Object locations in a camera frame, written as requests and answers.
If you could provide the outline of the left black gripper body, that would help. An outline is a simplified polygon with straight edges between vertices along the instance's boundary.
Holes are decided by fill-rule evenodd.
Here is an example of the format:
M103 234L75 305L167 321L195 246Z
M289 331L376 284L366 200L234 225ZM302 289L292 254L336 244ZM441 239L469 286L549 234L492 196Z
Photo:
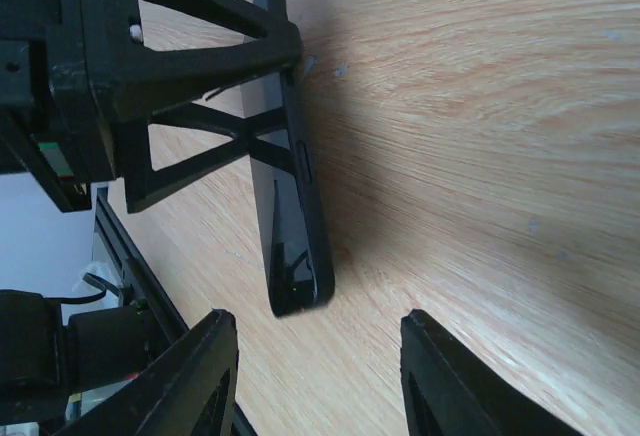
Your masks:
M81 0L1 0L1 171L26 172L62 212L119 176L91 93Z

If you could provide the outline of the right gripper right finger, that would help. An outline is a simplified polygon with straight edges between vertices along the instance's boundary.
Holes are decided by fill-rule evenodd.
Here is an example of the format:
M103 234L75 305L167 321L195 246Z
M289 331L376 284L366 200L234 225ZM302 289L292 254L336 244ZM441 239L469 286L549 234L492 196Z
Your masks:
M501 378L428 313L401 320L401 381L411 435L577 435Z

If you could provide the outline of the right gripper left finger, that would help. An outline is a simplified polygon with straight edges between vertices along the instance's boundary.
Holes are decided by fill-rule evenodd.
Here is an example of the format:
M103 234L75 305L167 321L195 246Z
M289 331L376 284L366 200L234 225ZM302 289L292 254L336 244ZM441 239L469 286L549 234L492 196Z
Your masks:
M74 392L132 380L61 434L231 434L239 360L231 313L213 310L187 328L167 309L115 308L74 315L67 328Z

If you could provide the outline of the black case with camera holes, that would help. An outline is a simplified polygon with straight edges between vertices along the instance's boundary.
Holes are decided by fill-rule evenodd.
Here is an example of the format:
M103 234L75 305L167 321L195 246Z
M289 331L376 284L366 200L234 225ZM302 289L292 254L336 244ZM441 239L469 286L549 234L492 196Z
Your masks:
M318 188L315 162L308 138L306 118L293 70L283 69L248 80L242 84L241 90L247 83L271 74L276 74L280 78L281 95L287 119L286 129L294 161L295 173L293 176L296 180L298 198L306 225L309 258L316 284L314 302L310 307L303 308L300 311L302 312L324 306L330 301L335 290L334 265Z

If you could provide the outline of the light blue phone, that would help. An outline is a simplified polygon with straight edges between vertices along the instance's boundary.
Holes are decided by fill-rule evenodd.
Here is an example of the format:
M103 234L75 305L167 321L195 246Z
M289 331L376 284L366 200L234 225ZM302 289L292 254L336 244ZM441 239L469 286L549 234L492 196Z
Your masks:
M276 74L247 83L241 94L247 116L284 109ZM286 126L258 140L290 153ZM276 317L284 317L310 307L316 290L298 188L287 171L253 157L250 165L269 303Z

